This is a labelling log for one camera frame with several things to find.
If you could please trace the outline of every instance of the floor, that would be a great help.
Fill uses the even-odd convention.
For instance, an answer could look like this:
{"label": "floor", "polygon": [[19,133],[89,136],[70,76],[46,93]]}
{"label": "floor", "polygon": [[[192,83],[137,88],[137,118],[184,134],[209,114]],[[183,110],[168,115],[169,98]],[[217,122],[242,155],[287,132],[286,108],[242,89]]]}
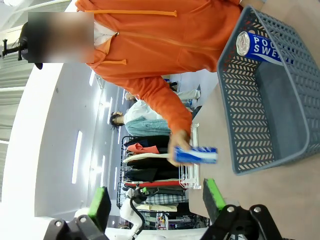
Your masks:
{"label": "floor", "polygon": [[178,92],[197,89],[200,85],[201,97],[198,101],[192,101],[192,107],[196,108],[205,103],[209,94],[218,83],[218,75],[216,72],[209,72],[204,69],[196,72],[172,74],[170,76],[170,82],[178,82]]}

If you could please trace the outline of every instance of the orange hoodie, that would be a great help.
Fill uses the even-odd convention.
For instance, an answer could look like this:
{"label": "orange hoodie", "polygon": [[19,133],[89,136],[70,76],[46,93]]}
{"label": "orange hoodie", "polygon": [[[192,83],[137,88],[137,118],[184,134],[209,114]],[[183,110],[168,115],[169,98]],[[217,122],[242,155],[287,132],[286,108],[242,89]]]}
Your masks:
{"label": "orange hoodie", "polygon": [[217,61],[241,13],[240,0],[78,0],[79,11],[116,32],[88,65],[103,79],[138,95],[190,133],[192,116],[161,75],[207,69]]}

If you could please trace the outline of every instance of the person in orange hoodie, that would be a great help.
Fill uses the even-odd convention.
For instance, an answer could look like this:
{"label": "person in orange hoodie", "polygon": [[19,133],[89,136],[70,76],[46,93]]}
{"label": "person in orange hoodie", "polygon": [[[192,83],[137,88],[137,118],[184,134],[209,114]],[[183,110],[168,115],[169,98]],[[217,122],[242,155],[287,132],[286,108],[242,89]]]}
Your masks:
{"label": "person in orange hoodie", "polygon": [[[167,120],[172,131],[169,161],[175,164],[174,147],[190,148],[192,115],[161,76],[216,72],[241,14],[240,0],[78,0],[76,6],[94,15],[94,59],[88,65]],[[30,39],[36,36],[33,45],[42,46],[36,57],[32,49],[22,55],[33,63],[89,41],[79,19],[34,22],[29,20],[21,32],[22,37],[23,31]]]}

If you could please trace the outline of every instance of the pocari sweat can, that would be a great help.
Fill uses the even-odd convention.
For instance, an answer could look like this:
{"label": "pocari sweat can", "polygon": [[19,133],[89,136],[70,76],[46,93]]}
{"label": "pocari sweat can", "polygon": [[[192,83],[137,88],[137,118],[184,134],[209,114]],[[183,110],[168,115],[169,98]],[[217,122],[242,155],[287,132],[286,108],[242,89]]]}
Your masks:
{"label": "pocari sweat can", "polygon": [[215,164],[218,158],[218,152],[215,147],[193,147],[189,151],[184,151],[176,146],[174,149],[174,158],[178,163],[189,164]]}
{"label": "pocari sweat can", "polygon": [[[294,52],[285,45],[282,47]],[[264,36],[256,35],[246,31],[241,32],[236,39],[236,51],[240,56],[249,59],[281,66],[283,65],[275,45],[269,38]],[[286,59],[285,61],[288,63],[293,63],[293,60],[291,59]]]}

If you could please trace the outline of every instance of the black cable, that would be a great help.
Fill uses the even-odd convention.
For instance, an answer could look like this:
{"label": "black cable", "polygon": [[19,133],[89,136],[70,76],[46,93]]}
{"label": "black cable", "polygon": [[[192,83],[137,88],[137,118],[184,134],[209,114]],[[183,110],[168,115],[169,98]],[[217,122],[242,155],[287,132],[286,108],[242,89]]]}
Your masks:
{"label": "black cable", "polygon": [[133,209],[133,211],[136,213],[136,214],[138,214],[138,216],[141,218],[141,220],[142,220],[142,225],[141,225],[141,227],[139,228],[139,231],[135,234],[135,235],[139,235],[141,232],[142,232],[142,230],[144,229],[144,227],[145,227],[145,218],[144,218],[144,216],[142,216],[142,214],[136,209],[136,207],[134,206],[134,204],[133,204],[133,201],[134,201],[134,199],[133,198],[131,198],[130,199],[130,207]]}

